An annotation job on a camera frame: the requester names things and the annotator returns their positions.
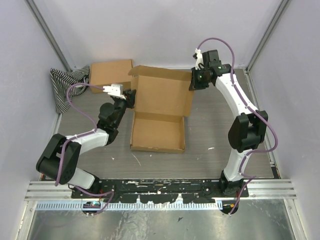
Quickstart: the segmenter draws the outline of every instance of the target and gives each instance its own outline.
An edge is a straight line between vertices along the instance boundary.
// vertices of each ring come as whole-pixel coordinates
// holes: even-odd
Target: white wall
[[[11,240],[57,116],[49,70],[63,66],[23,0],[0,1],[0,23],[0,238]]]
[[[134,60],[136,65],[189,68],[208,37],[234,48],[247,66],[281,0],[35,0],[70,66]],[[222,43],[220,58],[231,62]]]
[[[291,1],[252,70],[311,238],[320,236],[320,1]]]

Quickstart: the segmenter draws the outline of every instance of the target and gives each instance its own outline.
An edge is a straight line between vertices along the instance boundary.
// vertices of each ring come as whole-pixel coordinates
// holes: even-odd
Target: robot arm
[[[107,102],[100,107],[97,129],[93,129],[87,134],[80,134],[80,136],[63,136],[59,133],[53,135],[36,165],[38,172],[57,180],[62,146],[72,138],[73,140],[65,148],[59,184],[79,186],[93,194],[98,193],[101,189],[100,179],[78,168],[78,158],[87,151],[109,145],[115,140],[125,111],[127,108],[134,107],[136,96],[136,90],[123,91],[121,84],[112,84],[103,88],[103,91],[114,100],[114,103]]]
[[[231,66],[221,63],[217,50],[201,54],[200,50],[196,49],[193,57],[196,58],[196,66],[192,68],[189,90],[205,89],[209,87],[209,83],[213,83],[226,99],[233,114],[234,122],[228,132],[231,154],[219,181],[221,190],[230,195],[243,184],[242,171],[249,160],[247,154],[264,141],[266,134],[267,126],[248,107],[257,111],[266,121],[268,115],[266,111],[259,111],[250,102],[240,87],[236,75],[234,72],[231,73]]]

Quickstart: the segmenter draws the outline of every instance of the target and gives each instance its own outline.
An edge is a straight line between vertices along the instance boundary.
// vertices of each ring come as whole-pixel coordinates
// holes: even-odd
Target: striped bag
[[[70,104],[67,101],[67,90],[72,84],[89,83],[89,66],[75,71],[60,71],[57,69],[50,69],[51,82],[53,85],[53,92],[55,98],[55,111],[58,114],[65,113]],[[87,86],[76,86],[70,90],[70,99],[72,97],[82,94],[87,89]]]

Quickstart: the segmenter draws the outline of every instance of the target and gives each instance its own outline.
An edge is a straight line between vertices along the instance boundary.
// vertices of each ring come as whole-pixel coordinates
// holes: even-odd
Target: wooden floor
[[[236,74],[250,98],[243,70],[237,69]],[[90,89],[73,98],[73,103],[96,121],[100,106],[106,102],[113,101],[107,94],[93,94]],[[219,178],[227,165],[231,151],[228,131],[234,118],[226,100],[212,85],[194,93],[191,115],[185,119],[186,150],[183,154],[131,151],[132,118],[132,110],[127,110],[115,141],[82,154],[78,167],[101,179]],[[90,120],[70,108],[62,116],[59,133],[74,135],[93,128]],[[257,153],[251,156],[245,173],[272,178],[268,155]]]

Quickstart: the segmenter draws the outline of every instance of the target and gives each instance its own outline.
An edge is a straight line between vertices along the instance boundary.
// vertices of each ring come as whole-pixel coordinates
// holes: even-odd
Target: closed cardboard box
[[[131,87],[132,77],[128,72],[132,68],[132,60],[119,60],[108,62],[97,62],[91,64],[90,84],[99,87],[110,86],[111,84],[122,84],[123,89]],[[93,93],[102,93],[103,91],[95,87],[90,87]]]
[[[132,150],[183,153],[185,121],[190,115],[194,91],[187,71],[136,66],[131,89],[136,89],[132,123]]]

